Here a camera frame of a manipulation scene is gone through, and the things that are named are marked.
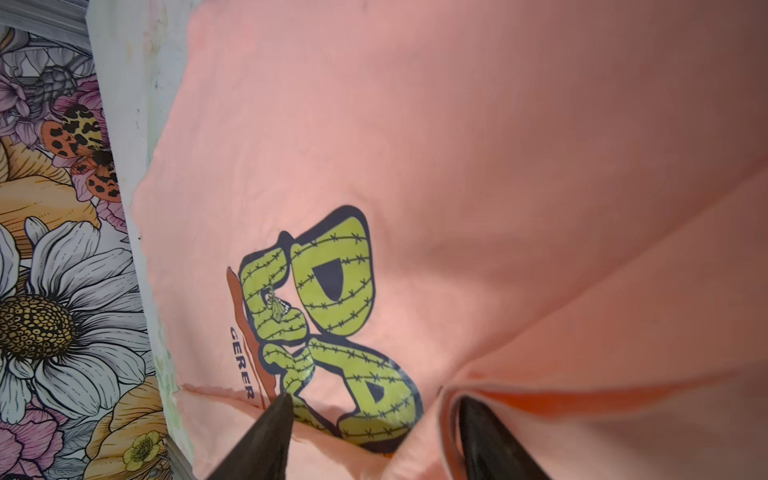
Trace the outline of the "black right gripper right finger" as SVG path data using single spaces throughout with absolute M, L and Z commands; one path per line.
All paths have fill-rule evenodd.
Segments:
M 470 480 L 550 480 L 494 412 L 465 396 L 459 402 L 459 433 Z

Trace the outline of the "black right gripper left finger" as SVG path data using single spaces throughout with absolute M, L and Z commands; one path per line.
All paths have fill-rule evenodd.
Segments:
M 292 397 L 282 393 L 207 479 L 285 480 L 293 424 Z

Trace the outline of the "pink graphic t-shirt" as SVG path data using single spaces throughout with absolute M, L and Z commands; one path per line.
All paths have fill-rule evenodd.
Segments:
M 206 1 L 132 202 L 193 471 L 767 475 L 763 1 Z

